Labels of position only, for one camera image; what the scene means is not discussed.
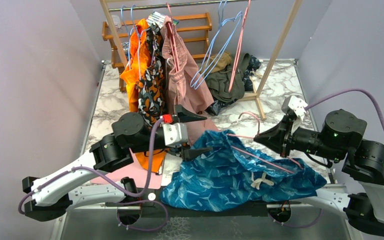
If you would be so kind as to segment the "blue patterned shorts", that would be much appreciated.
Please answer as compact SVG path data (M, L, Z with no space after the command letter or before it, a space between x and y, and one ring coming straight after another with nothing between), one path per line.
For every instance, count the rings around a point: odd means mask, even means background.
M192 161L180 164L171 182L163 188L160 201L174 208L222 212L250 201L284 202L313 197L327 180L301 158L273 158L261 150L246 147L231 130L205 131L193 149L209 148ZM239 152L245 150L292 171L289 173Z

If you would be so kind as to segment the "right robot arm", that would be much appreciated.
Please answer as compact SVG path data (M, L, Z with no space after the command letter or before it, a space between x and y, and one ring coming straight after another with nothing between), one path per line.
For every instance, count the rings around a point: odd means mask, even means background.
M320 132L293 128L298 117L288 110L282 120L254 137L281 157L296 150L330 163L343 162L342 171L364 192L347 194L324 188L301 202L338 214L360 232L384 237L384 144L364 139L367 122L343 109L330 112Z

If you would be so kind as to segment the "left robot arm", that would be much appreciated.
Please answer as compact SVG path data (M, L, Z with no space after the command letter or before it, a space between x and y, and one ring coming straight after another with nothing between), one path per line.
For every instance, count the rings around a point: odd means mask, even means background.
M152 173L147 172L141 191L132 178L113 181L108 174L132 164L137 153L147 153L152 164L155 150L177 148L184 161L208 152L208 148L184 146L189 139L187 124L205 119L180 104L174 107L174 114L162 115L153 125L146 123L139 113L128 112L112 124L112 133L70 164L45 177L25 177L25 195L17 210L28 218L47 222L87 205L137 204L149 188Z

